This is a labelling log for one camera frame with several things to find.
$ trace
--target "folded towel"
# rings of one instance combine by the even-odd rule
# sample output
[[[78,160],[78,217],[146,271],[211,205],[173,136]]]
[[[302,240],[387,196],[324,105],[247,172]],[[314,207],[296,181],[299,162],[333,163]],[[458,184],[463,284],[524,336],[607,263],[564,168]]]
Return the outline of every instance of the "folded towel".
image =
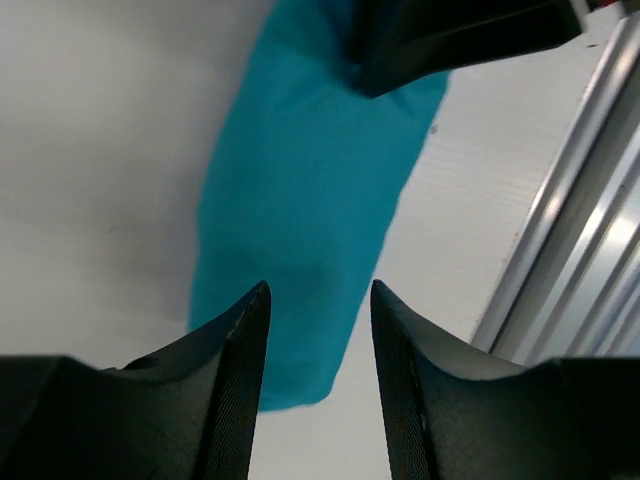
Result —
[[[352,1],[281,0],[216,146],[198,212],[190,328],[260,280],[273,309],[261,409],[331,391],[447,75],[349,87]]]

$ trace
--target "silver frame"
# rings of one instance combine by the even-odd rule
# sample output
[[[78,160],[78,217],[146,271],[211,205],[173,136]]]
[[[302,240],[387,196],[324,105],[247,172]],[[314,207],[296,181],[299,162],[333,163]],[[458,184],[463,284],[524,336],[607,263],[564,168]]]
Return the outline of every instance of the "silver frame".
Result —
[[[561,206],[630,75],[640,52],[640,14],[622,18],[585,91],[578,112],[529,210],[525,226],[472,345],[491,352]]]

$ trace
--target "teal cloth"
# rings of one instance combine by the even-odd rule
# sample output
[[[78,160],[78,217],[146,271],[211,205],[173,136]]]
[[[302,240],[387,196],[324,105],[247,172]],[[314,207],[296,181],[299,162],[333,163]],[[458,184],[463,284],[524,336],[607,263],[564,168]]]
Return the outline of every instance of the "teal cloth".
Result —
[[[190,328],[260,280],[273,296],[261,410],[333,386],[447,75],[368,99],[343,55],[352,2],[281,0],[216,146],[198,212]]]

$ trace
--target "white surface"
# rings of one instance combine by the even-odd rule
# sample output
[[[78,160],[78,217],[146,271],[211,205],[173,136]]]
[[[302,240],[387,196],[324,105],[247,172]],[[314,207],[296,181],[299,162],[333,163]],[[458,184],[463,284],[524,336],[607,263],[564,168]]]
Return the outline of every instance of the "white surface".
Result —
[[[193,213],[261,0],[0,2],[0,351],[120,366],[183,331]],[[470,339],[614,16],[454,76],[378,275]],[[367,312],[332,396],[259,418],[251,476],[389,478]]]

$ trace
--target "blue fabric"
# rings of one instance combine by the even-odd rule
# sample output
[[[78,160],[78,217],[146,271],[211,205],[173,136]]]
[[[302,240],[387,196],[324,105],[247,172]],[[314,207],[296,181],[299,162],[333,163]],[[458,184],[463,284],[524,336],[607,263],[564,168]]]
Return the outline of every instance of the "blue fabric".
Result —
[[[438,74],[348,87],[345,0],[281,0],[221,132],[198,212],[190,328],[260,280],[273,296],[261,410],[331,391],[400,192],[442,100]]]

